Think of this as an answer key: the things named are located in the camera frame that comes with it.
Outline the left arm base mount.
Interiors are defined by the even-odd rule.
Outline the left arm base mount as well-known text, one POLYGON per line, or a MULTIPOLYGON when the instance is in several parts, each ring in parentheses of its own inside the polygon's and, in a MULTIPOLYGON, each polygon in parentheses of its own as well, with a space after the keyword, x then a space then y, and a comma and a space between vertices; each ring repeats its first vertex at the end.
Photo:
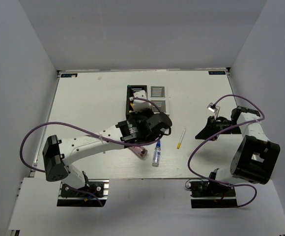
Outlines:
POLYGON ((79 191, 61 183, 57 198, 57 207, 103 207, 109 193, 108 179, 89 180, 86 187, 79 191))

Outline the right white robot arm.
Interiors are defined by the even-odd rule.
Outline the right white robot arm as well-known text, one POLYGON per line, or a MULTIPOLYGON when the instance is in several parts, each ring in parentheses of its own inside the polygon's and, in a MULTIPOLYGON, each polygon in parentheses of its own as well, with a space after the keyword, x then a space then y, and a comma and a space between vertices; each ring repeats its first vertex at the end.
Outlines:
POLYGON ((241 134, 243 138, 230 167, 210 173, 209 178, 213 180, 208 182, 207 190, 211 195, 224 192, 224 182, 266 184, 270 180, 281 149, 264 134, 258 122, 260 117, 259 111, 238 106, 232 110, 230 120, 208 117, 206 126, 195 136, 197 140, 206 140, 225 130, 224 134, 241 134))

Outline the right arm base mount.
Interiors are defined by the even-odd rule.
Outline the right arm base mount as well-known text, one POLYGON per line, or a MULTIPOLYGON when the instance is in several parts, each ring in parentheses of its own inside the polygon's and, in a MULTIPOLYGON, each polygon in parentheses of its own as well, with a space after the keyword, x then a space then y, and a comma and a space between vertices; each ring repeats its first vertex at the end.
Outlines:
POLYGON ((186 181, 185 189, 190 192, 192 209, 238 206, 235 190, 222 184, 195 178, 186 181))

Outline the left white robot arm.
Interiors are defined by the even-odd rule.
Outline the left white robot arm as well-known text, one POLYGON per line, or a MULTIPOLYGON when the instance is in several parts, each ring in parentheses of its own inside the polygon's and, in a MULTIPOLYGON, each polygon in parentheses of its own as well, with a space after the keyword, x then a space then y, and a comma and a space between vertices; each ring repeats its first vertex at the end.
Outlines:
POLYGON ((98 133, 71 139, 52 135, 42 151, 46 181, 61 181, 72 187, 78 196, 84 196, 89 191, 88 177, 73 165, 74 162, 110 150, 150 145, 165 132, 170 132, 171 127, 172 121, 167 114, 146 110, 98 133))

